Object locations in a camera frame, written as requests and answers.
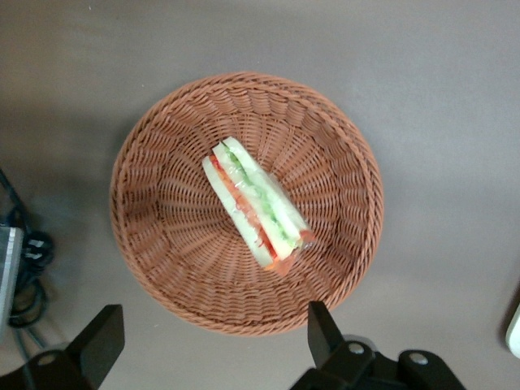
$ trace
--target metal screw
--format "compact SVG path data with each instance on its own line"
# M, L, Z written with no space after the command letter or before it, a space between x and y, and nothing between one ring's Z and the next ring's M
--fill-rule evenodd
M361 355L363 352L365 352L365 349L358 343L350 343L349 351L357 355Z
M40 357L38 360L38 366L46 366L47 364L52 363L54 360L56 360L56 354L55 353L47 353Z
M428 359L422 353L414 352L409 355L409 358L412 359L412 362L416 364L420 364L421 366L425 366L428 364Z

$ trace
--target gray table surface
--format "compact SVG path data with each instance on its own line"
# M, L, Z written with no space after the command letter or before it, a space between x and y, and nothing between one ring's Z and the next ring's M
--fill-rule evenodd
M504 326L520 283L520 2L3 1L0 164L58 246L41 330L63 343L108 303L127 345L102 389L284 389L306 331L238 338L149 297L111 233L111 167L133 124L197 78L307 84L361 129L385 220L333 315L390 358L438 353L468 388L519 388ZM21 363L11 337L0 374Z

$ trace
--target white object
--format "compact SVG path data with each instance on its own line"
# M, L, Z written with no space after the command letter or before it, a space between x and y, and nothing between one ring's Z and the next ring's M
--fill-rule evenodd
M520 359L520 305L505 334L505 342L514 356Z

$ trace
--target woven basket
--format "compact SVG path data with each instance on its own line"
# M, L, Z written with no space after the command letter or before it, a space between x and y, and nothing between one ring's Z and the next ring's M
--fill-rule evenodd
M202 170L234 136L275 175L317 236L285 278L263 271ZM132 130L111 183L115 238L144 289L182 319L235 335L286 332L311 300L329 309L365 275L383 190L368 144L329 100L290 80L207 77L155 104Z

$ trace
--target plastic wrap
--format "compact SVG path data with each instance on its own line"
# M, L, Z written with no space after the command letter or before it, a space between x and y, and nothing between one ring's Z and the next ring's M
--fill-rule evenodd
M202 165L258 264L287 275L314 234L281 185L231 137Z

